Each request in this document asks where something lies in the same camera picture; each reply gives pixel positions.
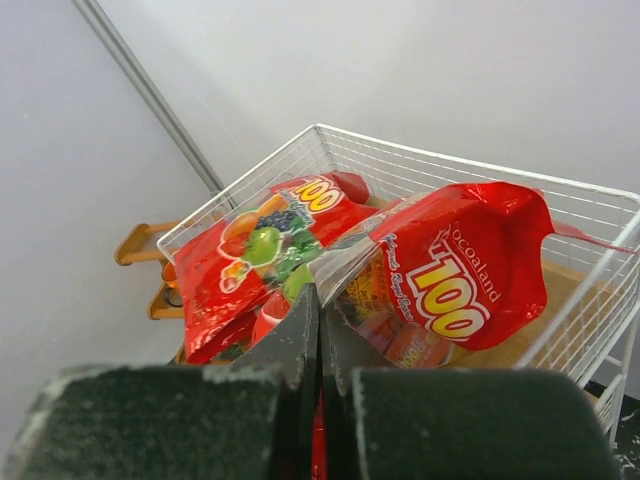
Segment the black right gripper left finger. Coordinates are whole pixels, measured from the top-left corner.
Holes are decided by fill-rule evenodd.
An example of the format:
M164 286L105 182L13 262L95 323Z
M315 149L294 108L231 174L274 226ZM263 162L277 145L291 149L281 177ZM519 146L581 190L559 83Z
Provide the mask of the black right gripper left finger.
M5 479L307 479L317 403L319 301L224 365L84 365L28 411Z

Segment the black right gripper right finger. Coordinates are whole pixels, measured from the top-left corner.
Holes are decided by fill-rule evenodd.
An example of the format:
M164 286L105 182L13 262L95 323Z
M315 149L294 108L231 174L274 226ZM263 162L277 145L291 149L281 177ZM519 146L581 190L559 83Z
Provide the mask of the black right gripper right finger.
M331 479L617 479L584 391L527 369L399 369L320 317Z

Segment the red candy bag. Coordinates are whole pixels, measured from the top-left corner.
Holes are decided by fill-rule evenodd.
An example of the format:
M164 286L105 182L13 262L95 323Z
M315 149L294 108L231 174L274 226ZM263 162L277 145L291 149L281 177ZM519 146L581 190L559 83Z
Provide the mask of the red candy bag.
M424 335L436 350L429 369L462 368L546 312L542 247L550 236L580 240L583 233L554 220L539 191L506 182L451 184L380 210L311 272L324 301L345 297ZM637 249L602 243L601 250L564 308L506 369L555 372L577 386L596 346L595 321L639 301Z
M375 213L357 174L333 171L270 187L174 255L185 354L204 364L253 328L259 309L300 265Z

